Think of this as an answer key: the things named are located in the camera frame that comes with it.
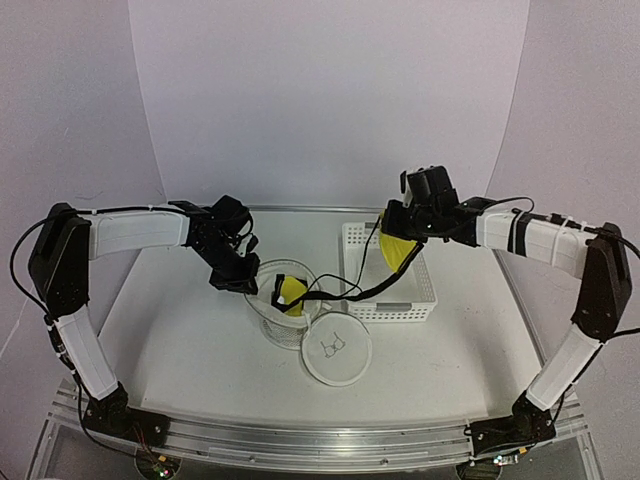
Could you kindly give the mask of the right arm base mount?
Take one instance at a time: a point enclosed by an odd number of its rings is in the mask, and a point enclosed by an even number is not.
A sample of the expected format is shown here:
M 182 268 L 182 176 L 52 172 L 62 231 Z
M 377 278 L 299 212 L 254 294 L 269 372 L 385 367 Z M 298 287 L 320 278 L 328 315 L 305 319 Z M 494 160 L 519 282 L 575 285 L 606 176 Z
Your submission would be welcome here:
M 512 405 L 510 415 L 473 421 L 464 435 L 471 439 L 473 456 L 479 458 L 552 440 L 556 435 L 555 421 L 549 409 L 538 408 L 523 392 Z

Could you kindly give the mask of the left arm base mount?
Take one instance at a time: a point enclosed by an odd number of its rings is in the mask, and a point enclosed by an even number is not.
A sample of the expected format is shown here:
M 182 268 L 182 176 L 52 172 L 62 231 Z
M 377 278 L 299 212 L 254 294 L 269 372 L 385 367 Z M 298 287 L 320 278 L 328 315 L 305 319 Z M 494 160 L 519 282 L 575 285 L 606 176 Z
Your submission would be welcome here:
M 81 419 L 82 425 L 92 432 L 149 447 L 163 446 L 170 426 L 166 415 L 131 407 L 128 393 L 120 382 L 103 399 L 90 396 Z

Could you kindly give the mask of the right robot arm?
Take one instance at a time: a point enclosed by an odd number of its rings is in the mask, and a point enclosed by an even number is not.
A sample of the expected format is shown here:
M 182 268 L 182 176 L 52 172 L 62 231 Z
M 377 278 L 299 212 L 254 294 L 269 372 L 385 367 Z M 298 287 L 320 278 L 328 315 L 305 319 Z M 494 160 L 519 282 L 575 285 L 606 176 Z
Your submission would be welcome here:
M 401 173 L 400 197 L 388 202 L 381 228 L 417 245 L 450 241 L 529 261 L 573 283 L 567 332 L 526 388 L 526 405 L 504 420 L 503 433 L 514 443 L 540 430 L 540 411 L 555 405 L 621 334 L 633 290 L 628 256 L 638 250 L 613 223 L 596 226 L 568 214 L 539 213 L 526 196 L 462 200 L 447 169 L 431 166 Z

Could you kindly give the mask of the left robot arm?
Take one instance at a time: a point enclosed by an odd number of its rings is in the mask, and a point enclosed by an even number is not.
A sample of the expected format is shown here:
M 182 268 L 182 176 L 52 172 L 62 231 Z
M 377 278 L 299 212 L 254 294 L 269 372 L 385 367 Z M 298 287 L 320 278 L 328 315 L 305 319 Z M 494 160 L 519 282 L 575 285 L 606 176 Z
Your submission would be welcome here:
M 260 259 L 254 249 L 250 209 L 222 196 L 212 206 L 188 201 L 167 205 L 79 210 L 54 205 L 38 225 L 28 272 L 45 310 L 58 356 L 100 401 L 94 417 L 114 437 L 134 428 L 134 415 L 118 400 L 122 391 L 89 315 L 89 264 L 114 253 L 159 247 L 193 250 L 211 269 L 219 291 L 254 294 Z

